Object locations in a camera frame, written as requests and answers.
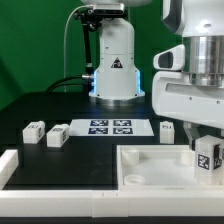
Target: warning label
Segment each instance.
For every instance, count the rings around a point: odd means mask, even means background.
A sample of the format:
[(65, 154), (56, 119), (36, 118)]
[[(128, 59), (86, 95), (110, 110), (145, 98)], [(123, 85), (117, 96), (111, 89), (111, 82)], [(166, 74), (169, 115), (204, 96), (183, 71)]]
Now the warning label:
[(120, 59), (117, 57), (111, 68), (123, 68)]

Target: blue light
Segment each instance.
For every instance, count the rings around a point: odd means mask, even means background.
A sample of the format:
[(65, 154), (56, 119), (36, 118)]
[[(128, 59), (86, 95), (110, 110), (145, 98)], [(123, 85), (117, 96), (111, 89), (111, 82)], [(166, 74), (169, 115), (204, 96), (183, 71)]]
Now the blue light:
[(94, 84), (94, 86), (93, 86), (93, 92), (94, 93), (96, 93), (96, 73), (97, 73), (97, 71), (94, 72), (94, 82), (93, 82), (93, 84)]
[(143, 92), (143, 91), (141, 90), (141, 73), (140, 73), (140, 71), (138, 70), (138, 93), (141, 93), (141, 92)]

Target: black cable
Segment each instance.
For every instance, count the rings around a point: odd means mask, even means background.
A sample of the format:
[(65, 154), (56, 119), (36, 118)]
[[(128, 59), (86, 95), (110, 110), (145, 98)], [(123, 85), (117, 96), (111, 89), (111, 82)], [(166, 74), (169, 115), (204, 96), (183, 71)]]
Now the black cable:
[(67, 82), (67, 81), (74, 80), (74, 79), (81, 79), (81, 78), (82, 78), (82, 76), (80, 75), (80, 76), (70, 76), (70, 77), (67, 77), (67, 78), (64, 78), (64, 79), (60, 79), (60, 80), (54, 82), (52, 85), (50, 85), (45, 90), (45, 92), (50, 92), (49, 90), (51, 90), (52, 88), (54, 88), (55, 86), (57, 86), (60, 83)]
[(78, 84), (78, 83), (64, 83), (64, 84), (58, 84), (54, 87), (52, 87), (48, 92), (53, 92), (55, 89), (57, 89), (58, 87), (65, 87), (65, 86), (82, 86), (82, 84)]

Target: cable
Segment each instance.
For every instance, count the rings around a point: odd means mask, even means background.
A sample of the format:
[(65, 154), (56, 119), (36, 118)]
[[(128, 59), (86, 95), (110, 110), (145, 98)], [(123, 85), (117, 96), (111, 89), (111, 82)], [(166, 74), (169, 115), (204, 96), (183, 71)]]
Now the cable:
[(68, 26), (69, 26), (69, 23), (70, 23), (70, 20), (71, 18), (74, 16), (74, 14), (79, 10), (79, 9), (82, 9), (82, 8), (91, 8), (93, 7), (93, 5), (83, 5), (83, 6), (80, 6), (78, 8), (76, 8), (75, 10), (72, 11), (72, 13), (70, 14), (70, 16), (68, 17), (68, 20), (66, 22), (66, 26), (65, 26), (65, 33), (64, 33), (64, 78), (66, 78), (66, 68), (67, 68), (67, 57), (66, 57), (66, 47), (67, 47), (67, 34), (68, 34)]
[(54, 86), (53, 88), (51, 88), (48, 92), (53, 92), (55, 89), (62, 87), (62, 86), (82, 86), (82, 84), (80, 83), (64, 83), (64, 84), (59, 84)]
[(63, 79), (60, 79), (56, 82), (54, 82), (52, 85), (50, 85), (46, 90), (45, 92), (50, 92), (50, 90), (52, 88), (54, 88), (55, 86), (57, 86), (58, 84), (61, 84), (63, 82), (67, 82), (67, 81), (70, 81), (70, 80), (74, 80), (74, 79), (81, 79), (82, 76), (70, 76), (70, 77), (67, 77), (67, 78), (63, 78)]

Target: small white cube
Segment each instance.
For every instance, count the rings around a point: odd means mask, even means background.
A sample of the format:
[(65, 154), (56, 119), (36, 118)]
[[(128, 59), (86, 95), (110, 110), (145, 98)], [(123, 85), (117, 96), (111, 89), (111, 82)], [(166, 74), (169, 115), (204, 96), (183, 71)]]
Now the small white cube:
[(47, 133), (47, 146), (60, 148), (69, 138), (69, 125), (55, 125)]
[(196, 140), (195, 178), (204, 184), (221, 184), (223, 180), (223, 139), (205, 136)]
[(45, 134), (45, 123), (43, 121), (31, 122), (23, 129), (23, 143), (37, 144)]
[(174, 144), (174, 125), (173, 122), (160, 122), (160, 143)]

